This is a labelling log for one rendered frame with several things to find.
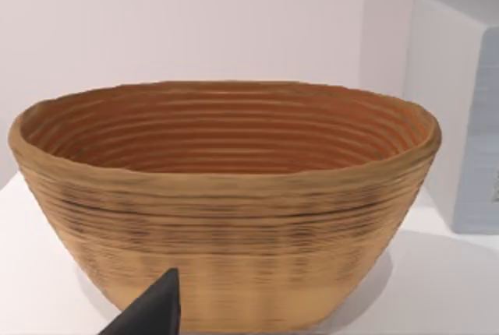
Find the pale microwave oven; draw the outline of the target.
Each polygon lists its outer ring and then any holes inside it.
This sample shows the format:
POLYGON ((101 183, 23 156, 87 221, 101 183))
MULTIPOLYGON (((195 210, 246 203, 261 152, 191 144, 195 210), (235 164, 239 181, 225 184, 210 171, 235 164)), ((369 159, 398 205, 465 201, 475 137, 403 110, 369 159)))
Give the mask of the pale microwave oven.
POLYGON ((439 121, 425 187, 447 226, 499 235, 499 0, 415 0, 404 97, 439 121))

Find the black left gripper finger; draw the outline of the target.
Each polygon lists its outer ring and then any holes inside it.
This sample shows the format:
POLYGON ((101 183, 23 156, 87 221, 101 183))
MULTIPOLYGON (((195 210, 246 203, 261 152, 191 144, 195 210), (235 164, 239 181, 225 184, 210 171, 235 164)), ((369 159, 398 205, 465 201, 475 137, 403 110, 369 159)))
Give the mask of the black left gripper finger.
POLYGON ((99 335, 179 335, 180 323, 179 270, 171 268, 118 314, 99 335))

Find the brown woven basket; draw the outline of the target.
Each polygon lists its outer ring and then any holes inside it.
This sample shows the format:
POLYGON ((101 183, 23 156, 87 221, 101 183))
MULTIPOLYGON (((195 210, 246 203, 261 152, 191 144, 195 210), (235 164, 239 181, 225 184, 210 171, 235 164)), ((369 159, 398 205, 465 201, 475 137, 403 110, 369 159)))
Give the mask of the brown woven basket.
POLYGON ((293 81, 112 86, 33 104, 9 147, 48 223, 124 309, 179 270, 182 328, 331 315, 389 245, 442 140, 397 97, 293 81))

